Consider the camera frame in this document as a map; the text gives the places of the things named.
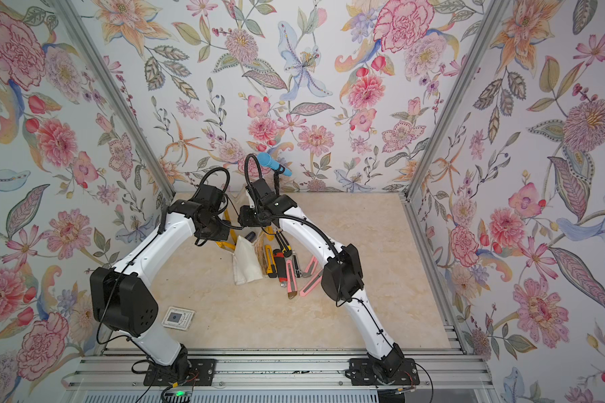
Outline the white canvas pouch yellow handles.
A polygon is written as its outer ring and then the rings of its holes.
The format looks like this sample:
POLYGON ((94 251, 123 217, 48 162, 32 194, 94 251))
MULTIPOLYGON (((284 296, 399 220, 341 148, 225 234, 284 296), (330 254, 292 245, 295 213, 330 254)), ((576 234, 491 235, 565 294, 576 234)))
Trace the white canvas pouch yellow handles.
POLYGON ((215 243, 222 250, 231 253, 235 285, 246 285, 268 277, 265 246, 269 244, 269 238, 260 228, 257 231, 232 229, 225 240, 215 243), (245 239, 245 235, 250 232, 257 235, 253 243, 245 239))

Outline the blue utility knife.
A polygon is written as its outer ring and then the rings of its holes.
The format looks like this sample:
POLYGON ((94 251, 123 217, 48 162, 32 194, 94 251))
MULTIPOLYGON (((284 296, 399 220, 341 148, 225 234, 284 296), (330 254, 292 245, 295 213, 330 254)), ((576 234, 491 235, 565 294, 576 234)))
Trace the blue utility knife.
POLYGON ((257 235, 255 232, 250 232, 250 233, 247 233, 247 235, 245 235, 245 239, 248 242, 253 243, 257 239, 257 235))

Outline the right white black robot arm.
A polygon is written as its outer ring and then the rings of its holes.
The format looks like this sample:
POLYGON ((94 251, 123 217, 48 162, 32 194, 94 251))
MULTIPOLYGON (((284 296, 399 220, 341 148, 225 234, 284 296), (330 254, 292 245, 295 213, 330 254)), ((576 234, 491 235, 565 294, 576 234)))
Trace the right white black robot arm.
POLYGON ((366 294, 358 249, 334 241, 315 225, 287 195, 278 196, 266 180, 247 181, 250 205, 240 208, 243 227, 275 225, 304 246, 323 266, 321 286, 325 294, 345 306, 366 344, 368 360, 379 381, 389 384, 405 359, 402 349, 388 335, 366 294))

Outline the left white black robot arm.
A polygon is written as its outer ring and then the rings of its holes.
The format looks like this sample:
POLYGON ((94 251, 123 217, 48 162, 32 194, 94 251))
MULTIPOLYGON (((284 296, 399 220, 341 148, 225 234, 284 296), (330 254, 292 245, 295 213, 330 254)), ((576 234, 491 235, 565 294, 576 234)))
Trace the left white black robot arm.
POLYGON ((227 240, 230 229, 221 218, 225 189, 203 184, 188 200, 161 211, 160 221, 135 250, 112 268, 90 276, 92 311, 102 326, 121 332, 148 357, 164 379, 186 379, 191 371, 188 350, 161 324, 151 293, 156 275, 184 242, 227 240))

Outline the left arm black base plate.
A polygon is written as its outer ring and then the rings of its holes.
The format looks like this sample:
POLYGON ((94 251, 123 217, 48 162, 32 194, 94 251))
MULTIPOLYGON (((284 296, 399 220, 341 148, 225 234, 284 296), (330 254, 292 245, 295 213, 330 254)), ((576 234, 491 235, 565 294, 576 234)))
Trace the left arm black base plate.
POLYGON ((217 364, 216 359, 178 359, 171 366, 150 364, 143 386, 211 386, 217 364))

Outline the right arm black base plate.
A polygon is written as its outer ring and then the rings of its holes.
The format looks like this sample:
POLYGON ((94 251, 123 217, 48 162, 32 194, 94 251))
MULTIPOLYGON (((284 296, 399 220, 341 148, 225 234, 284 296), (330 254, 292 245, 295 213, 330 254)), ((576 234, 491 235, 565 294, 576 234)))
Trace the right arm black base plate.
POLYGON ((344 376, 353 386, 415 387, 420 385, 413 359, 393 361, 392 364, 373 358, 350 359, 344 376))

